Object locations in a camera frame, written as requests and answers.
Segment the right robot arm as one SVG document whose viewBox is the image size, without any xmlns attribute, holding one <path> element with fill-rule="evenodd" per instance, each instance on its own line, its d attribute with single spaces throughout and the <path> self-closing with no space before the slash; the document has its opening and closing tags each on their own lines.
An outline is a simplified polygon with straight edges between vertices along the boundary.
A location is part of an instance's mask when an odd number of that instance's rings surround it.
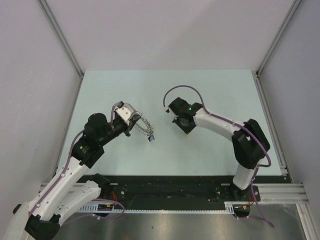
<svg viewBox="0 0 320 240">
<path fill-rule="evenodd" d="M 270 149 L 270 143 L 259 123 L 254 119 L 238 122 L 209 112 L 201 103 L 189 104 L 177 97 L 167 107 L 174 114 L 175 123 L 185 134 L 195 127 L 210 130 L 232 142 L 238 167 L 230 184 L 230 196 L 242 201 L 249 194 L 252 180 L 262 166 L 261 161 Z"/>
</svg>

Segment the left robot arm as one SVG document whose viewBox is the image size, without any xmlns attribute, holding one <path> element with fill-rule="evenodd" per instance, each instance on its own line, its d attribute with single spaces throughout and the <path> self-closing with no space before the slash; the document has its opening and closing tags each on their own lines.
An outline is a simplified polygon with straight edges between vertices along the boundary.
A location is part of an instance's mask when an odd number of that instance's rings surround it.
<svg viewBox="0 0 320 240">
<path fill-rule="evenodd" d="M 83 205 L 97 198 L 107 199 L 110 182 L 100 174 L 92 176 L 73 194 L 68 192 L 104 154 L 104 145 L 120 134 L 130 136 L 140 118 L 135 110 L 126 107 L 116 109 L 111 122 L 102 113 L 92 114 L 72 141 L 65 165 L 33 200 L 16 206 L 4 239 L 22 240 L 31 235 L 35 240 L 51 240 Z"/>
</svg>

